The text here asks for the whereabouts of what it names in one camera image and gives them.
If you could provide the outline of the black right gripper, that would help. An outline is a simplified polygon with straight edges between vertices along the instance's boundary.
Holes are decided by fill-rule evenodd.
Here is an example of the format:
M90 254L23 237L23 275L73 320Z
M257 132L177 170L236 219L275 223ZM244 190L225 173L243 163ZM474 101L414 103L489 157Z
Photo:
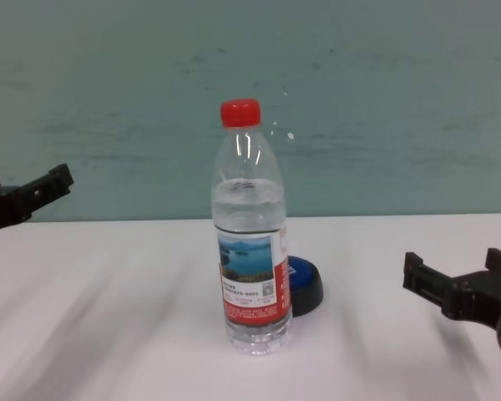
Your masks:
M485 268L451 278L426 266L416 253L407 252L402 287L440 307L451 320L496 329L501 317L501 250L487 250Z

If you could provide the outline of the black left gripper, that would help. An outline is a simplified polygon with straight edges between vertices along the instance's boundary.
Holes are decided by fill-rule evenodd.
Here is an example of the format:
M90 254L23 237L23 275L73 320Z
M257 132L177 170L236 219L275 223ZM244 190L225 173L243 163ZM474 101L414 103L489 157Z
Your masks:
M69 194L73 183L66 163L21 187L0 183L0 229L27 221L35 211Z

